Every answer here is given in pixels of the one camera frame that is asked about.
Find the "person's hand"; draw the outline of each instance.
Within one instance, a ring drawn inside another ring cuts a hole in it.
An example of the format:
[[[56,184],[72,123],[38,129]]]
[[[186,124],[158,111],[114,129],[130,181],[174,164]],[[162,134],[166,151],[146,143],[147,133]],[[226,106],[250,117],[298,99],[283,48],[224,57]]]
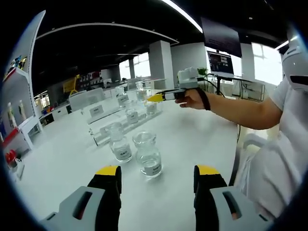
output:
[[[196,89],[189,89],[185,92],[185,97],[175,100],[180,103],[180,107],[190,107],[194,109],[204,109],[202,99]]]

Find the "black wrist strap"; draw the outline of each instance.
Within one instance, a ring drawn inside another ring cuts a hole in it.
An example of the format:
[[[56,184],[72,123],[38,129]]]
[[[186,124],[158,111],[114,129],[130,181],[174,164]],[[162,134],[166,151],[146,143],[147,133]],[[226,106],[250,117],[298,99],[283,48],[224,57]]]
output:
[[[195,89],[197,90],[197,92],[200,95],[200,98],[202,100],[204,109],[206,109],[207,111],[210,111],[211,110],[211,105],[210,105],[210,102],[208,100],[208,97],[207,97],[206,93],[203,90],[201,90],[201,88],[195,88]]]

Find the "white sleeve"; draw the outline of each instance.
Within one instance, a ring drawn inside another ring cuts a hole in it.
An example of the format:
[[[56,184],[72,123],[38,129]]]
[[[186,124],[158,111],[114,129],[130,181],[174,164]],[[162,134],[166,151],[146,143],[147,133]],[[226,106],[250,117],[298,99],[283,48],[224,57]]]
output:
[[[284,100],[287,95],[289,89],[289,81],[285,77],[282,82],[278,85],[272,95],[270,95],[270,99],[276,104],[276,106],[283,111]]]

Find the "desk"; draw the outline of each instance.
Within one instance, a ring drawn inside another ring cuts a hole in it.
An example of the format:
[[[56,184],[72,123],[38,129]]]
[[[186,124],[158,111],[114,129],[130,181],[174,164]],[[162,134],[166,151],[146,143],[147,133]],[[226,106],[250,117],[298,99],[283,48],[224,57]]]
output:
[[[80,122],[82,118],[76,111],[46,126],[45,142],[24,160],[23,178],[16,186],[37,219],[57,212],[59,203],[80,186],[86,186],[98,169],[120,165],[120,231],[194,230],[194,166],[213,166],[227,183],[230,180],[237,127],[212,112],[182,109],[173,101],[164,102],[161,115],[126,135],[135,153],[134,134],[141,130],[157,134],[163,173],[152,180],[140,173],[135,157],[120,164],[109,145],[96,147],[88,125]]]

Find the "person's arm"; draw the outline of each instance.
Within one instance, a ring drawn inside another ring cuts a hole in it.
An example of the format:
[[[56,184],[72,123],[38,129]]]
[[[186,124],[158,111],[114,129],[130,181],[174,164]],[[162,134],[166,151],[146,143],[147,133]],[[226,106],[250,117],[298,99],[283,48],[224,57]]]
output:
[[[267,98],[261,103],[249,100],[232,100],[206,93],[211,111],[215,114],[252,129],[268,129],[279,124],[282,111]]]
[[[208,92],[206,95],[211,111],[215,114],[247,128],[268,129],[280,121],[287,86],[285,79],[275,90],[273,100],[268,98],[261,103],[227,99]],[[176,100],[176,103],[181,103],[181,107],[204,109],[201,97],[195,89],[187,90],[185,98]]]

